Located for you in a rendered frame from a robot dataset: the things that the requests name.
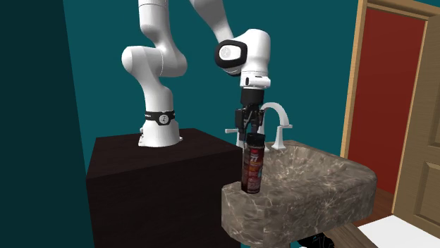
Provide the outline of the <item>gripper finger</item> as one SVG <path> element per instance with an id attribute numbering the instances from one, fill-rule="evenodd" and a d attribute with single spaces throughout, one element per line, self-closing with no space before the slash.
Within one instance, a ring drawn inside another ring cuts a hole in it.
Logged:
<path id="1" fill-rule="evenodd" d="M 264 120 L 264 110 L 259 106 L 252 106 L 250 115 L 251 132 L 258 133 L 260 126 Z"/>
<path id="2" fill-rule="evenodd" d="M 248 107 L 235 110 L 235 127 L 239 133 L 246 133 L 250 121 L 250 109 Z"/>

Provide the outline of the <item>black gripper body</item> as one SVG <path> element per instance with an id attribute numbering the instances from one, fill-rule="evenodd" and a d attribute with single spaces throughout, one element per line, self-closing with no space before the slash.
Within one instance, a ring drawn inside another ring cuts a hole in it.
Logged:
<path id="1" fill-rule="evenodd" d="M 240 102 L 243 108 L 247 109 L 259 109 L 264 101 L 264 90 L 263 89 L 241 89 Z"/>

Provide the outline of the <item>white faucet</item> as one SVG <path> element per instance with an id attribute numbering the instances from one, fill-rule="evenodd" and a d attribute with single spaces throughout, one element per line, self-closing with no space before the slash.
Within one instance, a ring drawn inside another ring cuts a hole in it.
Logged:
<path id="1" fill-rule="evenodd" d="M 283 130 L 292 128 L 293 126 L 290 124 L 290 121 L 288 119 L 288 115 L 287 115 L 285 109 L 282 107 L 282 105 L 280 105 L 279 103 L 276 103 L 276 102 L 267 102 L 267 103 L 263 104 L 260 109 L 264 110 L 264 117 L 265 117 L 265 111 L 267 109 L 274 109 L 277 112 L 278 117 L 279 117 L 279 125 L 276 128 L 275 141 L 271 147 L 275 150 L 286 149 L 286 146 L 283 143 Z M 242 133 L 243 137 L 241 137 L 241 133 L 238 132 L 237 128 L 225 129 L 225 133 L 226 134 L 235 133 L 236 134 L 236 146 L 241 147 L 242 149 L 245 147 L 246 133 Z M 258 130 L 258 133 L 262 134 L 262 135 L 264 134 L 264 120 Z"/>

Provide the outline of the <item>red spray can black cap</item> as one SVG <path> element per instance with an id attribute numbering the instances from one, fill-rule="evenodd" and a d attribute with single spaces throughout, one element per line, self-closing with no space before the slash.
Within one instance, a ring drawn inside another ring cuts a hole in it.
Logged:
<path id="1" fill-rule="evenodd" d="M 264 163 L 265 135 L 248 133 L 243 152 L 241 189 L 248 194 L 260 191 Z"/>

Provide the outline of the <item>brown marble sink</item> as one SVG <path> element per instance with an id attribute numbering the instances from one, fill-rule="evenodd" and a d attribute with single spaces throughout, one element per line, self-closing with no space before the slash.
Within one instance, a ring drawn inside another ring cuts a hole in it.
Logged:
<path id="1" fill-rule="evenodd" d="M 221 193 L 221 226 L 252 248 L 288 248 L 294 241 L 368 217 L 374 171 L 293 140 L 264 153 L 262 183 L 247 194 L 239 182 Z"/>

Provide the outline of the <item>dark brown robot stand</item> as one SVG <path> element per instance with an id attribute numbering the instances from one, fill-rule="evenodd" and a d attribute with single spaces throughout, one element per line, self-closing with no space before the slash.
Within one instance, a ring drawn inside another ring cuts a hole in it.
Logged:
<path id="1" fill-rule="evenodd" d="M 86 176 L 94 248 L 240 248 L 221 226 L 239 147 L 194 128 L 170 147 L 136 134 L 96 139 Z"/>

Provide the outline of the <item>tan wooden door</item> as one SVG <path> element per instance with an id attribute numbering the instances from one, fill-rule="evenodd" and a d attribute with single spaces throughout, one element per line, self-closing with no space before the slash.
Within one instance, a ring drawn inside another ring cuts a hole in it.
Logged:
<path id="1" fill-rule="evenodd" d="M 391 212 L 440 238 L 440 7 L 415 0 L 357 0 L 341 156 L 349 152 L 368 8 L 424 21 Z"/>

